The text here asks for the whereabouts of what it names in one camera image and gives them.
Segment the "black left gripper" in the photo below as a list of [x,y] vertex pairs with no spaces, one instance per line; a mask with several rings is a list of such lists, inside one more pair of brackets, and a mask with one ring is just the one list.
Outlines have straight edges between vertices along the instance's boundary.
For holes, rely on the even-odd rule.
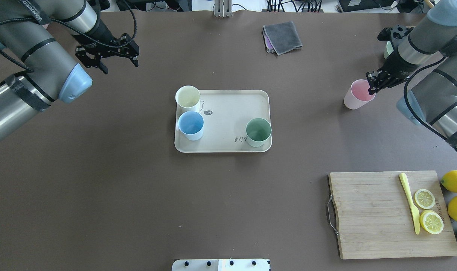
[[98,19],[95,26],[84,35],[76,34],[73,38],[79,43],[75,55],[82,63],[95,63],[95,67],[108,75],[108,68],[102,58],[119,56],[129,58],[135,67],[139,67],[140,54],[138,44],[133,38],[124,33],[115,38],[104,22]]

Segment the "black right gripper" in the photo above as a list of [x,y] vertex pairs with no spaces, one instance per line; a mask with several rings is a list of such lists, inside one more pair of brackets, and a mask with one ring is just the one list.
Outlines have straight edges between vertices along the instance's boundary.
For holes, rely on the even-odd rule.
[[404,60],[398,52],[399,45],[409,36],[413,29],[413,26],[397,25],[386,27],[380,31],[378,40],[389,42],[393,51],[387,56],[383,66],[378,71],[366,72],[369,95],[374,95],[383,89],[381,85],[400,84],[416,70],[417,66]]

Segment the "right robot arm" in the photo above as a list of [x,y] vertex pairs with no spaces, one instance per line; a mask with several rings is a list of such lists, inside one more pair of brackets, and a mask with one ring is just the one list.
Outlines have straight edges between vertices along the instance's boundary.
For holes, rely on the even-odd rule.
[[399,111],[457,152],[457,0],[441,0],[417,26],[383,29],[378,40],[393,51],[366,73],[368,94],[404,84]]

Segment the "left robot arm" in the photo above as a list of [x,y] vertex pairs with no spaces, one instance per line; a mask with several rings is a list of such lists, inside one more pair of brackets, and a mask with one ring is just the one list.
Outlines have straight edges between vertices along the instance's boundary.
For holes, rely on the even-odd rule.
[[0,82],[0,142],[55,100],[71,103],[91,87],[84,68],[103,58],[139,65],[134,36],[115,38],[97,1],[0,0],[0,54],[22,68]]

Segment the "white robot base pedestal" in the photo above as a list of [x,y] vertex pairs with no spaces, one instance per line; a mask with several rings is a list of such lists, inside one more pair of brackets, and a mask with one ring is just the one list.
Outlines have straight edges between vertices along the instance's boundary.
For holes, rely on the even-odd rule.
[[179,259],[172,271],[270,271],[269,259]]

